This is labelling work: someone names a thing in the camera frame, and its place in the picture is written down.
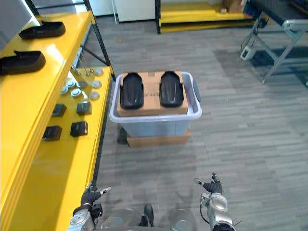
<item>translucent plastic bin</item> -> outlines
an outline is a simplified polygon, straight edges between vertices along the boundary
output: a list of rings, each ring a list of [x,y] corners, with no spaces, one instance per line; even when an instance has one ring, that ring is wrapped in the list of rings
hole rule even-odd
[[[116,110],[122,78],[122,75],[119,75],[116,78],[109,113],[111,121],[121,124],[131,137],[178,136],[184,134],[190,122],[202,115],[202,109],[194,91],[192,75],[188,72],[181,73],[188,100],[187,114],[120,117]]]

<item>brown cardboard box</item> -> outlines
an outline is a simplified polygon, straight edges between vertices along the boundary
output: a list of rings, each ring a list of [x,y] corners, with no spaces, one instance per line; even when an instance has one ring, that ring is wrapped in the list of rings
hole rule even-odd
[[[224,7],[228,13],[241,13],[243,11],[242,0],[224,0]]]
[[[180,77],[180,82],[183,82],[180,71],[175,71]],[[158,116],[158,115],[171,115],[171,114],[186,114],[188,110],[188,102],[186,98],[185,88],[183,86],[184,101],[180,107],[166,108],[160,105],[159,102],[159,83],[160,78],[164,74],[164,71],[157,72],[138,72],[143,82],[144,102],[143,106],[138,109],[125,110],[121,108],[120,97],[117,104],[117,112],[120,116]],[[127,75],[123,73],[121,79],[121,85],[123,84],[123,78]]]
[[[127,142],[132,148],[155,147],[163,145],[181,145],[186,144],[189,138],[190,130],[181,136],[152,136],[152,137],[127,137]]]

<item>yellow platform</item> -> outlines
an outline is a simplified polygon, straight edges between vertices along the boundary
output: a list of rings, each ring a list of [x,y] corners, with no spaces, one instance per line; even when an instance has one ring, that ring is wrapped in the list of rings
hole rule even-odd
[[[93,90],[100,94],[96,101],[88,99],[91,115],[76,113],[82,96],[75,99],[69,91],[59,97],[57,103],[65,104],[67,109],[63,117],[49,117],[48,126],[59,125],[63,129],[61,137],[40,142],[9,230],[65,231],[69,227],[72,213],[80,206],[81,195],[93,176],[111,79],[111,67],[103,70],[99,77],[87,77],[83,69],[79,69],[81,76],[75,75],[77,80],[87,81],[85,95]],[[94,79],[102,82],[101,88],[92,89]],[[88,134],[74,138],[70,135],[71,123],[79,121],[88,123]]]
[[[162,3],[159,25],[161,32],[197,30],[232,26],[250,26],[243,13],[220,13],[221,6],[206,2]]]
[[[92,13],[43,15],[61,21],[66,32],[56,38],[22,40],[16,35],[3,49],[41,51],[45,66],[34,73],[0,78],[1,91],[1,230],[7,230],[21,189],[61,87],[92,20]]]
[[[227,27],[238,27],[238,26],[253,26],[254,22],[203,22],[196,24],[184,24],[184,25],[163,25],[160,30],[162,33],[176,32],[184,30],[202,30],[202,29],[214,29],[214,28],[227,28]]]

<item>white device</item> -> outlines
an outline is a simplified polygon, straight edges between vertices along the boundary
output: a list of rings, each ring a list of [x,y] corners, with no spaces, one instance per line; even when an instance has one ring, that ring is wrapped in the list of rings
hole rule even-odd
[[[245,46],[245,48],[244,48],[244,50],[242,51],[242,54],[241,54],[241,59],[243,59],[244,61],[252,59],[252,57],[255,55],[256,51],[257,51],[256,47]]]

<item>metal button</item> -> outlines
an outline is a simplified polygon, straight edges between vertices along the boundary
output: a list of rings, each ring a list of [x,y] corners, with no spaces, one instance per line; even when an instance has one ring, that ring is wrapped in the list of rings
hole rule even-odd
[[[92,87],[93,88],[100,88],[102,86],[102,82],[101,81],[99,81],[99,80],[95,80],[95,81],[93,81],[92,82]]]
[[[101,76],[104,73],[104,71],[103,71],[103,69],[96,69],[94,71],[94,73],[95,73],[96,76]]]
[[[61,89],[61,95],[64,95],[68,92],[68,87],[67,86],[63,86]]]
[[[74,98],[77,98],[79,95],[81,95],[81,90],[79,88],[76,88],[71,91],[71,96],[73,96]]]
[[[68,88],[72,88],[72,87],[74,87],[75,86],[75,82],[73,81],[73,80],[69,80],[67,83],[66,83],[66,86],[68,87]]]
[[[100,94],[97,91],[92,91],[89,98],[92,100],[98,100],[100,98]]]

